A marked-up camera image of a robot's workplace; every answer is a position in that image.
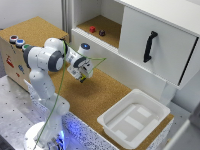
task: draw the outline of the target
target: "cabinet compartment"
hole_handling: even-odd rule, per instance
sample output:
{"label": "cabinet compartment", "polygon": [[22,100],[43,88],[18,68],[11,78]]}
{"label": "cabinet compartment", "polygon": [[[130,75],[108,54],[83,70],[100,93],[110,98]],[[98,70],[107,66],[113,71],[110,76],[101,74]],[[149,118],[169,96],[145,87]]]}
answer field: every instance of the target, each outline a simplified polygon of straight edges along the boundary
{"label": "cabinet compartment", "polygon": [[[151,60],[144,63],[147,40],[154,31]],[[119,53],[162,78],[179,85],[196,37],[125,7]]]}
{"label": "cabinet compartment", "polygon": [[[118,48],[124,6],[114,0],[74,0],[73,28],[80,28],[87,33]],[[89,31],[90,26],[96,32]],[[99,30],[105,30],[105,36],[99,36]]]}

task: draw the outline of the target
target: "white plastic bin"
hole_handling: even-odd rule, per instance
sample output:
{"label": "white plastic bin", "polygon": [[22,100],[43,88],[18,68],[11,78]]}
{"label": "white plastic bin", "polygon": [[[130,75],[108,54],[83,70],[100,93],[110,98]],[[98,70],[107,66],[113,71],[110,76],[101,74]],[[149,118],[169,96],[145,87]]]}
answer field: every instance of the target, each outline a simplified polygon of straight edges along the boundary
{"label": "white plastic bin", "polygon": [[135,149],[169,113],[169,108],[135,89],[97,120],[118,144]]}

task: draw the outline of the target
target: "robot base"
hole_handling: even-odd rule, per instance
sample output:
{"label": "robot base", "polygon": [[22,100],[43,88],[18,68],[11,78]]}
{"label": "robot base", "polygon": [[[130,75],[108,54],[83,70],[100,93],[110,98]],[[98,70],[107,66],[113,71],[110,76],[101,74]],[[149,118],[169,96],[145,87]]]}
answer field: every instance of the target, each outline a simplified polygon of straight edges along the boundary
{"label": "robot base", "polygon": [[43,127],[45,122],[40,122],[32,126],[25,134],[24,137],[24,149],[25,150],[49,150],[48,147],[41,148],[38,145],[35,147],[36,141],[34,137],[37,135],[39,130]]}

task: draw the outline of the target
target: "brown table surface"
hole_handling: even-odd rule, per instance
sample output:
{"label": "brown table surface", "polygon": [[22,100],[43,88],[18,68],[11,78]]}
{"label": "brown table surface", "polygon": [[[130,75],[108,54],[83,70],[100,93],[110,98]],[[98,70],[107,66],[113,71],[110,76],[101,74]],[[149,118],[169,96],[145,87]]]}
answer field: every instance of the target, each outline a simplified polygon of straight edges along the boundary
{"label": "brown table surface", "polygon": [[[46,21],[36,17],[26,21],[25,23],[18,24],[15,27],[1,31],[0,36],[9,42],[9,36],[16,34],[31,45],[43,46],[45,40],[49,38],[49,32],[57,38],[63,37],[67,34],[56,27],[48,27],[48,25],[45,24]],[[38,28],[41,29],[40,26],[43,26],[43,30],[38,31]],[[49,74],[56,87],[56,92],[58,92],[62,78],[62,70],[57,73]],[[66,71],[60,95],[69,101],[70,111],[72,113],[112,142],[119,149],[123,149],[104,133],[102,126],[97,122],[97,118],[130,91],[131,89],[125,85],[119,83],[102,71],[95,69],[93,77],[85,80],[84,83],[75,80]],[[137,150],[146,149],[172,119],[173,115],[168,115],[164,121],[162,121],[162,123],[144,140]]]}

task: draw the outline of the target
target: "white wall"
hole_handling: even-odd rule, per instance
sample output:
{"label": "white wall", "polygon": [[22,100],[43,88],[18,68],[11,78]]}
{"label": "white wall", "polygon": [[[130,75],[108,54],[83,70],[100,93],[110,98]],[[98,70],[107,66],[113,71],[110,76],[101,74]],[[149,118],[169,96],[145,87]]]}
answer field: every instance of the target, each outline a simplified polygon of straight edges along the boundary
{"label": "white wall", "polygon": [[173,102],[192,112],[200,102],[200,71],[183,87],[177,90]]}
{"label": "white wall", "polygon": [[0,28],[40,16],[62,29],[61,0],[0,0]]}

